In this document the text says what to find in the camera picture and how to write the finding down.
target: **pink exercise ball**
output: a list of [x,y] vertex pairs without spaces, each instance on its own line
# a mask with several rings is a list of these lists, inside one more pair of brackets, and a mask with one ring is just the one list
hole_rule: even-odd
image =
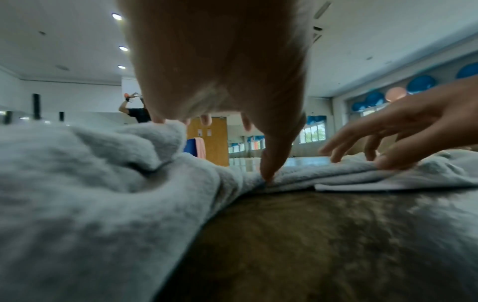
[[402,87],[390,88],[385,95],[387,101],[396,101],[407,96],[407,89]]

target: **ceiling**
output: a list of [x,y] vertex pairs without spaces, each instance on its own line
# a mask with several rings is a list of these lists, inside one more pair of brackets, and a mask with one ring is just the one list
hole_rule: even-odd
[[[314,21],[324,30],[312,50],[311,96],[336,96],[478,32],[476,0],[331,2]],[[0,1],[0,65],[23,79],[120,85],[134,74],[118,49],[115,11],[114,0]]]

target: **pink towel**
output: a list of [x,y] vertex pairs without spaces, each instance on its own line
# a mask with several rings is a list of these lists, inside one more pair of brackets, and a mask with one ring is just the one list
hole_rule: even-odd
[[201,137],[194,138],[196,140],[196,151],[198,152],[198,158],[206,159],[206,145],[204,139]]

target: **white towel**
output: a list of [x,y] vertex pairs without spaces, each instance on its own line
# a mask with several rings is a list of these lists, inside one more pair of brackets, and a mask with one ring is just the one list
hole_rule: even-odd
[[245,193],[476,186],[478,156],[453,150],[411,171],[338,165],[258,173],[182,153],[185,126],[115,133],[0,128],[0,301],[150,301],[201,226]]

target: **brown door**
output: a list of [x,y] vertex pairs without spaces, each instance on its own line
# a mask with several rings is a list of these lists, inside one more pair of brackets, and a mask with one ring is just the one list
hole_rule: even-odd
[[211,126],[203,126],[199,118],[191,120],[188,139],[196,137],[204,139],[207,160],[218,166],[229,166],[228,125],[225,118],[213,117]]

